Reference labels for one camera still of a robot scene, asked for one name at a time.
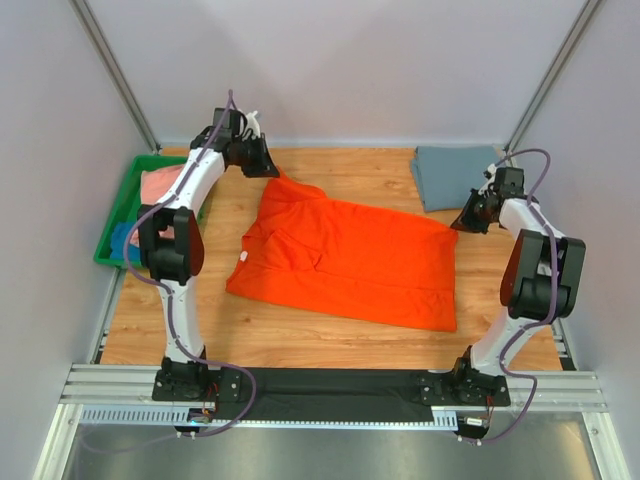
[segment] pink cloth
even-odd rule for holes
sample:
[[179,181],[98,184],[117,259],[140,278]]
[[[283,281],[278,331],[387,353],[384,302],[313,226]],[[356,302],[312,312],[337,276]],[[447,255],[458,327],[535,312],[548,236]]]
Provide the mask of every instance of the pink cloth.
[[[140,203],[143,205],[154,205],[169,191],[180,175],[184,165],[174,165],[172,167],[159,168],[153,172],[142,172],[140,175]],[[173,227],[160,232],[161,237],[173,238]],[[140,246],[138,231],[131,237],[131,244]]]

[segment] wooden table surface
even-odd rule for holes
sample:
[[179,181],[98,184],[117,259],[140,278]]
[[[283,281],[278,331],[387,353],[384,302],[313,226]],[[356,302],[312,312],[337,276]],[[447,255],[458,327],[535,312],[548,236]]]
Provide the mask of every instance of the wooden table surface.
[[[165,155],[186,155],[165,149]],[[274,162],[294,180],[330,197],[424,215],[409,171],[412,149],[273,149]],[[198,276],[197,308],[207,357],[254,367],[451,368],[484,335],[500,308],[499,287],[511,254],[510,235],[461,233],[456,247],[456,333],[430,332],[270,305],[225,293],[256,217],[266,179],[229,168],[214,186],[204,222],[206,256]],[[457,211],[429,217],[450,224]],[[165,347],[155,287],[127,274],[101,359],[103,364],[159,365]],[[512,367],[560,370],[549,327]]]

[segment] gray cloth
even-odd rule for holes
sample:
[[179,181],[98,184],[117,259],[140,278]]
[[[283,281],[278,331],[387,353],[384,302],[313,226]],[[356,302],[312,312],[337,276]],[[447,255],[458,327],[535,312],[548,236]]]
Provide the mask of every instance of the gray cloth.
[[411,173],[425,212],[464,207],[469,191],[484,185],[483,172],[499,159],[491,146],[416,148]]

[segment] green plastic tray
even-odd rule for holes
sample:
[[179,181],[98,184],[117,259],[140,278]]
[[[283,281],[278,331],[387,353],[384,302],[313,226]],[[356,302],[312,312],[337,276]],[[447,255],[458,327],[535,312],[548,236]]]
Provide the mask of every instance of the green plastic tray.
[[[111,265],[117,268],[125,268],[123,260],[109,258],[111,255],[111,234],[120,222],[134,222],[138,218],[140,208],[140,176],[142,172],[152,172],[159,168],[184,164],[187,157],[165,157],[159,155],[139,155],[133,159],[133,164],[120,185],[118,196],[113,205],[109,219],[104,227],[100,243],[96,248],[93,259],[103,265]],[[198,221],[202,220],[204,206],[198,212]],[[131,262],[135,267],[141,268],[139,262]]]

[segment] cable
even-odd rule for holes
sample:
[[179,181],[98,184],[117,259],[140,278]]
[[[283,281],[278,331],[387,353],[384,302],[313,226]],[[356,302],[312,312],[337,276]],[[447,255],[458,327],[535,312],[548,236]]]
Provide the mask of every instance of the cable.
[[529,411],[529,407],[531,407],[531,403],[533,402],[533,398],[535,397],[536,390],[538,389],[538,379],[534,375],[512,372],[505,366],[504,359],[509,349],[513,346],[513,344],[515,344],[520,339],[520,337],[522,337],[522,335],[524,335],[528,330],[531,330],[532,328],[538,328],[541,326],[550,325],[551,322],[553,322],[555,318],[555,313],[556,313],[556,303],[558,299],[558,246],[556,245],[556,237],[553,234],[553,229],[551,228],[551,225],[549,225],[547,221],[544,219],[544,217],[538,212],[538,210],[533,207],[533,194],[538,189],[538,187],[542,183],[542,180],[544,180],[544,177],[547,175],[547,172],[549,171],[549,167],[551,166],[551,155],[549,154],[549,152],[547,152],[542,148],[527,148],[525,150],[520,150],[517,152],[510,153],[508,155],[505,155],[498,163],[496,163],[496,167],[498,165],[503,164],[510,158],[517,157],[525,153],[541,153],[546,158],[546,163],[542,170],[542,173],[540,174],[540,177],[538,177],[538,180],[536,181],[536,183],[534,183],[533,187],[531,188],[531,190],[527,195],[527,207],[529,208],[529,211],[531,212],[531,214],[536,218],[540,226],[545,230],[545,232],[549,236],[549,243],[551,247],[550,248],[551,250],[551,301],[549,302],[549,313],[547,314],[544,320],[540,322],[535,322],[535,323],[532,322],[528,325],[525,325],[520,330],[518,330],[509,339],[509,341],[506,343],[504,348],[500,351],[500,355],[498,357],[500,370],[502,370],[502,372],[505,375],[512,378],[524,378],[527,380],[531,380],[533,383],[531,386],[531,392],[529,393],[529,397],[527,398],[527,401],[522,407],[520,414],[516,417],[513,423],[509,425],[509,427],[507,427],[506,430],[499,433],[495,437],[488,438],[482,441],[467,439],[467,441],[470,440],[471,443],[476,445],[481,445],[483,443],[491,444],[503,439],[504,437],[509,435],[511,432],[513,432],[513,430],[520,424],[520,422],[522,422],[522,419],[524,418],[526,413]]
[[246,140],[247,138],[251,138],[253,136],[254,132],[253,132],[253,128],[251,127],[247,127],[245,128],[244,132],[242,132],[242,140]]
[[[185,346],[180,341],[180,337],[177,334],[176,329],[175,329],[175,325],[174,325],[174,319],[173,319],[173,293],[174,292],[173,292],[173,290],[168,285],[165,285],[164,283],[158,282],[158,281],[153,280],[151,278],[147,278],[147,277],[143,276],[141,273],[139,273],[133,267],[133,265],[131,264],[131,260],[129,259],[129,248],[128,248],[128,246],[129,246],[129,243],[131,242],[131,238],[133,237],[134,232],[140,227],[140,225],[142,225],[146,220],[151,218],[156,212],[158,212],[159,210],[161,210],[162,208],[166,207],[171,202],[177,200],[180,197],[180,192],[182,192],[182,189],[184,188],[184,186],[186,185],[187,181],[189,180],[189,177],[193,173],[193,170],[200,164],[200,161],[204,157],[204,154],[206,153],[206,151],[209,148],[209,146],[213,143],[213,141],[218,136],[218,133],[220,132],[220,129],[222,128],[222,123],[224,122],[224,120],[227,117],[227,115],[229,115],[229,111],[232,108],[233,109],[237,109],[236,108],[236,104],[235,104],[235,102],[233,100],[233,90],[229,90],[229,99],[227,100],[227,105],[225,106],[224,112],[222,114],[222,118],[220,119],[220,121],[218,122],[216,127],[213,129],[213,132],[211,132],[211,135],[209,135],[209,139],[206,141],[206,143],[202,147],[202,150],[198,154],[198,157],[196,158],[195,162],[191,164],[191,166],[189,167],[187,172],[182,177],[182,180],[180,181],[180,183],[178,184],[178,186],[175,189],[175,193],[170,195],[163,202],[158,203],[157,205],[154,205],[153,208],[151,208],[149,211],[147,211],[145,214],[143,214],[133,224],[133,226],[129,230],[129,233],[127,233],[127,236],[126,236],[125,241],[124,241],[124,247],[123,247],[124,262],[127,265],[127,270],[129,272],[131,272],[131,274],[134,277],[136,277],[138,280],[140,280],[141,282],[144,282],[144,283],[149,284],[149,285],[153,285],[155,287],[162,288],[167,292],[167,324],[169,325],[169,333],[171,335],[171,338],[175,342],[176,347],[178,347],[178,350],[180,350],[187,358],[189,358],[190,360],[192,360],[194,362],[202,363],[202,364],[205,364],[205,365],[208,365],[208,366],[213,366],[213,367],[229,368],[229,369],[232,369],[232,370],[236,370],[236,371],[239,371],[239,372],[245,374],[247,377],[249,377],[249,380],[251,381],[251,396],[249,397],[249,401],[247,402],[247,405],[244,407],[244,409],[235,418],[233,418],[229,422],[225,423],[224,425],[222,425],[220,427],[217,427],[217,428],[210,429],[210,430],[205,430],[204,432],[195,433],[193,435],[194,437],[199,437],[199,438],[211,437],[213,435],[217,435],[219,433],[222,433],[222,432],[225,432],[225,431],[229,430],[236,423],[238,423],[247,414],[247,412],[249,412],[249,410],[253,406],[253,404],[255,402],[255,398],[256,398],[256,392],[257,392],[257,388],[258,388],[257,383],[256,383],[256,379],[253,376],[253,374],[249,370],[244,368],[244,367],[241,367],[239,365],[233,365],[231,363],[226,363],[226,362],[216,362],[216,361],[213,361],[213,360],[202,359],[202,358],[199,358],[199,357],[193,355],[191,352],[189,352],[185,348]],[[163,437],[158,437],[158,438],[155,438],[153,440],[149,440],[149,441],[147,441],[145,443],[142,443],[142,444],[134,445],[132,447],[127,447],[127,448],[120,448],[120,449],[117,449],[117,450],[102,450],[102,449],[99,449],[99,448],[92,447],[91,445],[88,445],[84,441],[84,437],[80,438],[80,443],[82,444],[82,446],[84,448],[86,448],[87,450],[89,450],[92,453],[119,454],[119,453],[127,453],[127,452],[132,452],[132,451],[135,451],[135,450],[139,450],[141,448],[145,448],[145,447],[148,447],[150,445],[153,445],[153,444],[156,444],[156,443],[160,443],[160,442],[163,442],[165,440],[170,440],[170,439],[173,439],[173,438],[176,438],[175,434],[165,435]]]
[[247,120],[247,116],[240,112],[240,115],[242,115],[242,130],[240,135],[238,135],[241,139],[244,139],[244,131],[247,129],[247,126],[249,125],[249,120]]

